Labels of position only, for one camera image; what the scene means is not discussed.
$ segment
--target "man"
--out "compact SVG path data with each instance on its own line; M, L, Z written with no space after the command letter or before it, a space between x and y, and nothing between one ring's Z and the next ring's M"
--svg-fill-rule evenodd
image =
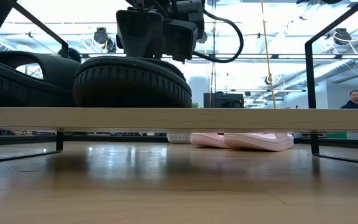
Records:
M349 100L341 109L358 109L358 90L350 92L351 100ZM358 140L358 133L348 132L346 134L348 139Z
M358 90L352 90L350 93L351 100L349 100L341 109L358 109Z

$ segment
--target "green object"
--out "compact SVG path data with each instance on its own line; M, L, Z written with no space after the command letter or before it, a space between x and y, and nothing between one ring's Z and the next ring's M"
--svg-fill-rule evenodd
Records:
M347 139L346 132L328 133L327 137L330 139Z

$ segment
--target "yellow rope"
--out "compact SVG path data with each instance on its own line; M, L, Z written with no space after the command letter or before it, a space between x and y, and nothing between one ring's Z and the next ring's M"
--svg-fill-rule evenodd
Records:
M264 23L264 34L265 34L265 49L266 49L266 59L267 59L267 71L268 71L268 81L270 83L270 91L272 92L273 98L273 107L276 108L276 98L274 97L274 90L273 90L273 79L272 74L270 73L270 59L269 59L269 52L267 50L267 35L266 35L266 25L265 25L265 14L264 14L264 1L260 0L260 5L262 6L262 21Z

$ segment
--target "shoe sole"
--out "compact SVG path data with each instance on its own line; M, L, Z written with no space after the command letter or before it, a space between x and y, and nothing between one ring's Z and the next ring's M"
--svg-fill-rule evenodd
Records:
M284 151L293 147L293 138L287 137L282 139L274 139L267 142L256 136L241 136L238 134L225 134L224 143L230 147L244 149L261 149L266 151Z
M222 141L217 140L210 136L209 134L192 134L190 138L190 142L194 146L206 146L206 147L218 147L222 149L228 149L230 146Z

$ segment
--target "ceiling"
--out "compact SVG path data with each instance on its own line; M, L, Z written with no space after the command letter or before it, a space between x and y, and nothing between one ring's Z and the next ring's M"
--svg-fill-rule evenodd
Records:
M70 47L82 54L103 53L101 46L93 43L97 27L106 27L110 37L117 32L115 12L125 9L125 0L18 0L19 4L67 41ZM349 8L349 2L335 5L295 4L291 1L269 1L264 4L268 52L270 54L304 54L305 42ZM235 22L244 35L243 54L264 54L262 11L259 2L238 0L220 1L213 14ZM211 53L213 50L212 19L204 17L205 31L209 38L205 44L197 44L196 50ZM338 27L345 27L354 40L358 39L358 12ZM237 51L238 37L227 24L216 25L216 53L233 54ZM16 10L12 10L0 29L0 43L11 50L25 50L42 54L55 54L60 45ZM353 42L357 48L358 41ZM351 52L349 44L333 44L333 38L319 39L313 45L314 54L343 54ZM187 61L185 65L166 58L175 64L189 79L191 76L211 76L212 63L205 60ZM29 71L39 78L36 66ZM285 88L291 80L305 70L304 59L270 60L270 73ZM267 88L264 82L268 74L265 59L237 60L228 64L216 64L216 88L256 89ZM358 82L358 78L347 83Z
M358 66L328 79L329 85L358 86Z

